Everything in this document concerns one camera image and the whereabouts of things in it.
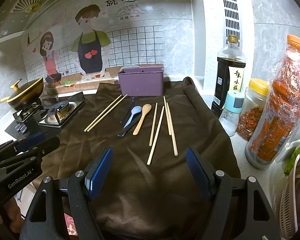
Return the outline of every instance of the purple plastic box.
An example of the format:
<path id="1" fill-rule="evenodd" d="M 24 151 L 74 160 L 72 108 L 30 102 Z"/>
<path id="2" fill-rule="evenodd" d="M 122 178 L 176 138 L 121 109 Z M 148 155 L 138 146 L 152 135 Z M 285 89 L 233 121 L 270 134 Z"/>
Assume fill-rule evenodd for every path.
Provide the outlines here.
<path id="1" fill-rule="evenodd" d="M 162 96 L 163 67 L 126 68 L 118 73 L 123 95 Z"/>

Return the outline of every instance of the blue spoon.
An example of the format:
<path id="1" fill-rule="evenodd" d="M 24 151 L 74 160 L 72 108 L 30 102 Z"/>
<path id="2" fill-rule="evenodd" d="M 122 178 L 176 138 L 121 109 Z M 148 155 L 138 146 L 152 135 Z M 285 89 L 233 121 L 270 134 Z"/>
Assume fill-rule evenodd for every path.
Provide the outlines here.
<path id="1" fill-rule="evenodd" d="M 131 116 L 130 116 L 129 120 L 127 121 L 127 123 L 125 124 L 125 126 L 123 128 L 125 128 L 127 125 L 129 125 L 129 123 L 133 119 L 133 116 L 135 114 L 141 113 L 141 111 L 142 111 L 142 107 L 141 106 L 135 106 L 134 108 L 132 108 L 132 110 L 131 110 Z"/>

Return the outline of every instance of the gas stove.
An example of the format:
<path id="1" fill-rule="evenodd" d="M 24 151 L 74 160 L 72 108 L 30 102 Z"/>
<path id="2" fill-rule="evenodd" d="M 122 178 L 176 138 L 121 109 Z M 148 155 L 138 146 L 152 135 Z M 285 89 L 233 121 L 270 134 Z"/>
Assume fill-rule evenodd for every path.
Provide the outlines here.
<path id="1" fill-rule="evenodd" d="M 40 99 L 29 108 L 14 113 L 15 120 L 5 131 L 15 139 L 24 139 L 43 133 L 46 139 L 58 135 L 84 106 L 83 92 L 65 98 L 53 106 L 43 106 Z"/>

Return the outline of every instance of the wall mural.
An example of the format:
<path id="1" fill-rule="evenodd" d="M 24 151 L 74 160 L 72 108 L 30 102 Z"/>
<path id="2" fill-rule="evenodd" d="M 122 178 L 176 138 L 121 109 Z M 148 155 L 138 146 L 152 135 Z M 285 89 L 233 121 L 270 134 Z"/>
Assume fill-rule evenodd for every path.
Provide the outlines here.
<path id="1" fill-rule="evenodd" d="M 178 33 L 165 33 L 176 19 Z M 22 48 L 28 80 L 43 77 L 58 88 L 113 78 L 110 68 L 123 65 L 173 69 L 184 64 L 179 45 L 192 58 L 192 39 L 190 0 L 59 0 L 23 33 Z"/>

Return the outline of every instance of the chopstick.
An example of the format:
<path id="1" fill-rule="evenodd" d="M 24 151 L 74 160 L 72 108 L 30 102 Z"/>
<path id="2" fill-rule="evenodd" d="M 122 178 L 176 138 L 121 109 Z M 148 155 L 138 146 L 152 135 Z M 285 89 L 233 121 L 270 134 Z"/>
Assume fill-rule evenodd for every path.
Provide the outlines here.
<path id="1" fill-rule="evenodd" d="M 155 145 L 157 143 L 157 139 L 158 139 L 158 135 L 159 135 L 159 131 L 160 131 L 160 126 L 161 126 L 161 122 L 162 122 L 163 112 L 164 112 L 164 106 L 162 107 L 162 111 L 161 111 L 161 115 L 160 115 L 160 119 L 159 119 L 159 124 L 158 124 L 158 127 L 157 127 L 157 131 L 155 133 L 155 136 L 154 136 L 154 141 L 153 141 L 153 145 L 152 145 L 152 148 L 151 148 L 151 151 L 150 151 L 150 155 L 149 155 L 149 158 L 148 158 L 147 165 L 151 164 L 151 160 L 152 160 L 154 148 L 155 148 Z"/>
<path id="2" fill-rule="evenodd" d="M 169 108 L 168 103 L 167 103 L 167 108 L 168 108 L 169 121 L 170 121 L 170 125 L 171 125 L 171 136 L 172 136 L 173 151 L 174 151 L 174 155 L 178 156 L 178 149 L 177 149 L 176 137 L 174 136 L 174 130 L 173 130 L 171 112 L 170 112 L 170 108 Z"/>
<path id="3" fill-rule="evenodd" d="M 167 109 L 167 102 L 166 102 L 166 97 L 163 97 L 164 100 L 164 108 L 166 109 L 166 116 L 167 116 L 167 123 L 168 123 L 168 130 L 169 130 L 169 135 L 171 136 L 171 124 L 169 120 L 169 114 L 168 114 L 168 109 Z"/>
<path id="4" fill-rule="evenodd" d="M 106 112 L 102 117 L 100 117 L 100 119 L 98 120 L 98 121 L 96 121 L 88 130 L 87 130 L 87 132 L 90 132 L 98 123 L 100 123 L 101 122 L 101 120 L 102 119 L 104 119 L 118 104 L 120 104 L 120 102 L 122 101 L 122 100 L 124 100 L 125 99 L 125 97 L 127 96 L 128 94 L 126 94 L 123 98 L 121 98 L 120 100 L 119 100 L 119 102 L 117 102 L 114 106 L 112 106 L 111 108 L 110 108 L 110 110 L 108 110 L 108 112 Z"/>
<path id="5" fill-rule="evenodd" d="M 158 102 L 155 104 L 155 110 L 154 110 L 154 117 L 153 117 L 153 122 L 152 122 L 152 129 L 151 129 L 149 146 L 152 146 L 152 139 L 153 139 L 153 133 L 154 133 L 154 126 L 155 126 L 155 118 L 157 117 L 157 107 L 158 107 Z"/>
<path id="6" fill-rule="evenodd" d="M 100 117 L 100 116 L 102 116 L 120 97 L 121 97 L 122 95 L 119 95 L 111 104 L 109 104 L 109 106 L 105 109 L 105 110 L 103 110 L 102 111 L 102 113 L 101 114 L 99 114 L 97 117 L 96 117 L 96 119 L 94 119 L 92 122 L 91 122 L 91 124 L 89 124 L 88 125 L 88 127 L 86 128 L 86 129 L 84 129 L 84 131 L 86 132 L 93 124 L 94 124 L 94 122 L 95 121 L 97 121 L 98 120 L 98 118 Z"/>

